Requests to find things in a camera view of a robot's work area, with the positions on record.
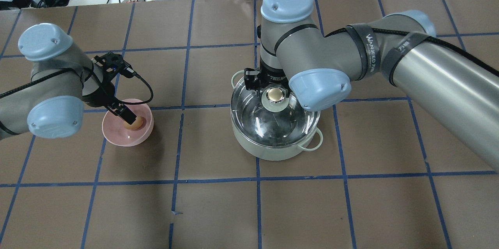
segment bowl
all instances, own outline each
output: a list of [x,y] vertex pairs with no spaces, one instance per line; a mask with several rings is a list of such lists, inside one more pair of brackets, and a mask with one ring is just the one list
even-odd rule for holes
[[[141,102],[138,99],[126,99],[125,102]],[[145,119],[145,123],[139,130],[128,130],[123,126],[123,119],[107,112],[102,120],[102,134],[106,140],[116,146],[131,147],[144,142],[154,127],[154,119],[151,108],[147,104],[127,105],[137,116]]]

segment light blue cap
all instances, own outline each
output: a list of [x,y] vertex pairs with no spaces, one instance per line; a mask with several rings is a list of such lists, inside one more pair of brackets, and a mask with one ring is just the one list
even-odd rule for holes
[[335,69],[303,71],[289,80],[289,87],[303,109],[310,112],[327,109],[352,91],[348,75]]
[[310,16],[314,0],[264,0],[262,16],[275,23],[294,23]]
[[52,23],[31,26],[18,40],[20,52],[33,62],[51,59],[65,52],[72,44],[73,38]]
[[386,15],[385,17],[391,16],[391,15],[405,15],[408,16],[421,25],[423,29],[425,30],[426,34],[429,34],[432,37],[437,36],[437,30],[435,29],[435,24],[431,22],[430,18],[426,13],[423,11],[417,11],[415,9],[412,9],[410,11],[403,11],[403,12],[398,12],[398,13],[392,13],[389,15]]
[[83,103],[75,96],[57,96],[36,105],[28,114],[30,131],[42,138],[69,137],[81,128]]

